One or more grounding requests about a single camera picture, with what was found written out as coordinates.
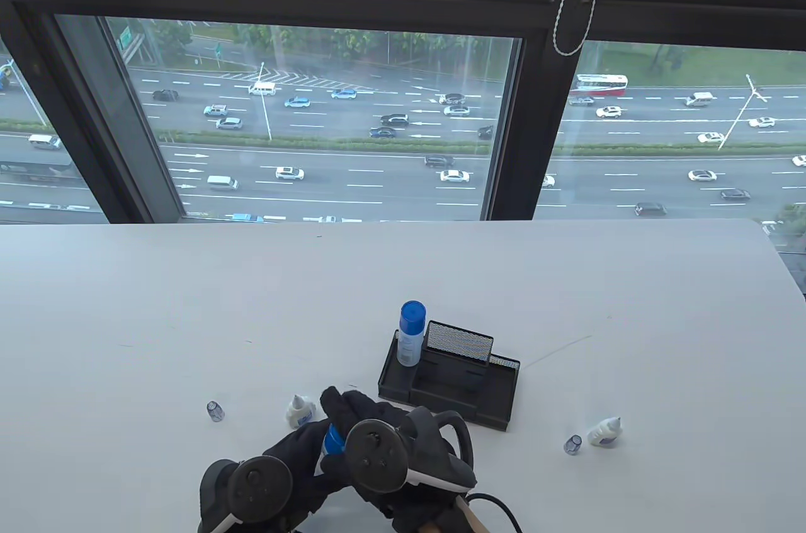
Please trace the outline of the person's left hand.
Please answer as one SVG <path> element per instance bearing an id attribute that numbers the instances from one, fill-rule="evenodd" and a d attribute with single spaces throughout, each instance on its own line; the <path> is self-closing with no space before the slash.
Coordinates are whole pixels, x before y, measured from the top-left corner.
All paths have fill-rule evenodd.
<path id="1" fill-rule="evenodd" d="M 315 421 L 285 435 L 260 456 L 214 461 L 199 487 L 198 532 L 291 532 L 346 487 L 315 473 L 330 428 Z"/>

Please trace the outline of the person's right hand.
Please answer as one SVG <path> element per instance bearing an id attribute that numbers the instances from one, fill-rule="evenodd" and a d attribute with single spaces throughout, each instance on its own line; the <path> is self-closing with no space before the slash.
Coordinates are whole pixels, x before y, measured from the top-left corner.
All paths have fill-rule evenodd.
<path id="1" fill-rule="evenodd" d="M 350 484 L 397 532 L 486 532 L 469 508 L 475 488 L 472 441 L 452 410 L 403 410 L 357 390 L 329 387 L 320 404 L 345 441 L 321 469 Z"/>

